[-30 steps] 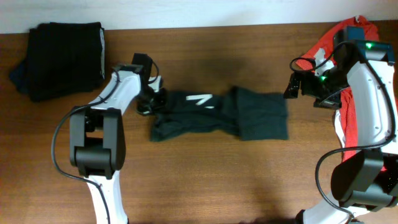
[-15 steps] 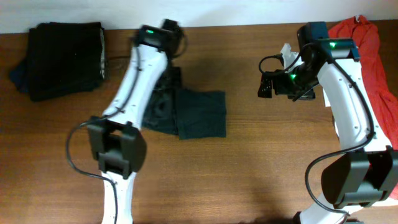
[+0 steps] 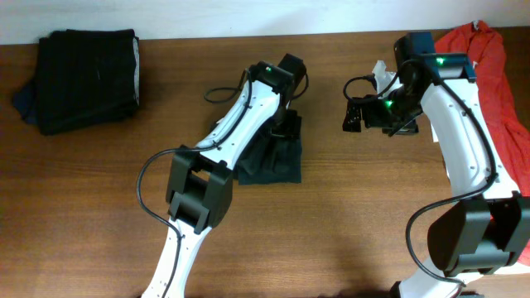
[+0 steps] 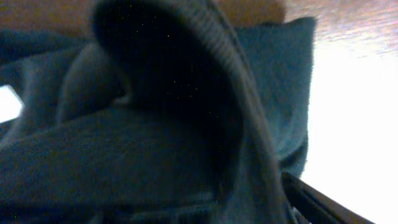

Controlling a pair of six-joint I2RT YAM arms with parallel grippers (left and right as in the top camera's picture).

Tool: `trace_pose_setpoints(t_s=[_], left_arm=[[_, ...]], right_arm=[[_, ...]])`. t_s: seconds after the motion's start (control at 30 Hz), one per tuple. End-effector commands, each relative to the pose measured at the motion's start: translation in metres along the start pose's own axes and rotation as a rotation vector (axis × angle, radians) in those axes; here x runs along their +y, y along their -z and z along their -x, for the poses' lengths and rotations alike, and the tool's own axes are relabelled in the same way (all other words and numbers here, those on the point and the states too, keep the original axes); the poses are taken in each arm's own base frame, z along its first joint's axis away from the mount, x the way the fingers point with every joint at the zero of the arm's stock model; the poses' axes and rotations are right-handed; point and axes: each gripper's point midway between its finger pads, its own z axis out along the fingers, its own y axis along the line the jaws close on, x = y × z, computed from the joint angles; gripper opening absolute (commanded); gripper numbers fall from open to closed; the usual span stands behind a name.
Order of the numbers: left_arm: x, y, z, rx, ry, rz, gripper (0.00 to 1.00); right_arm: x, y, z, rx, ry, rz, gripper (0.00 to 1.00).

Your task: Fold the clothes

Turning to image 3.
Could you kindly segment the dark green t-shirt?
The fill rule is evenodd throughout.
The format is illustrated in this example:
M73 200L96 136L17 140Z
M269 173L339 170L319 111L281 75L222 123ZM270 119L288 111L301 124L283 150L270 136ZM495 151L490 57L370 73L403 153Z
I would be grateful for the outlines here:
M301 135L299 139L273 137L267 120L243 150L234 179L240 185L301 183Z

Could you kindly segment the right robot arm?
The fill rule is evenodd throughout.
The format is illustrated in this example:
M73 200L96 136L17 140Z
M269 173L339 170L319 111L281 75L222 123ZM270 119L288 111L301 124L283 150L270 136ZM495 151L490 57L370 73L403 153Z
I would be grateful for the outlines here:
M393 297L457 297L488 275L522 275L529 202L504 167L479 103L475 71L463 54L409 54L390 72L384 62L367 79L374 95L349 98L343 129L412 134L426 115L446 164L452 195L428 229L428 256L396 282Z

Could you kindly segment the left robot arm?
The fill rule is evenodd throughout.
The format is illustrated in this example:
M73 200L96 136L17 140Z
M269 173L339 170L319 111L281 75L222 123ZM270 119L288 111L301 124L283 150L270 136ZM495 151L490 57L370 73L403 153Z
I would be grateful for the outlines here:
M251 65L231 90L231 109L194 147L172 156L166 188L168 233L145 297L182 297L200 245L227 214L234 182L301 182L301 117L289 108L308 84L306 66L292 55L278 65Z

